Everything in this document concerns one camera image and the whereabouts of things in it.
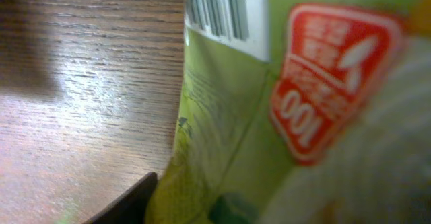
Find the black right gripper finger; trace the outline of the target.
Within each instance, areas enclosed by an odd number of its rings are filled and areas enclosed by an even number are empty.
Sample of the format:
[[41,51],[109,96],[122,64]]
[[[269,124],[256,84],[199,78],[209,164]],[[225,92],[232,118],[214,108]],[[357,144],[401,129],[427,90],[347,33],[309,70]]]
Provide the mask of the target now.
[[84,224],[144,224],[146,208],[157,184],[157,173],[148,172]]

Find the green snack packet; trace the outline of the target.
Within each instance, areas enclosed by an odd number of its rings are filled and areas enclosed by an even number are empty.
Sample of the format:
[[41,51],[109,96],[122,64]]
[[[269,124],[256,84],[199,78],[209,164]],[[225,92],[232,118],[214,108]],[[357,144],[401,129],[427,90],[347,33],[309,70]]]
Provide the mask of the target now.
[[146,223],[429,223],[430,0],[185,0]]

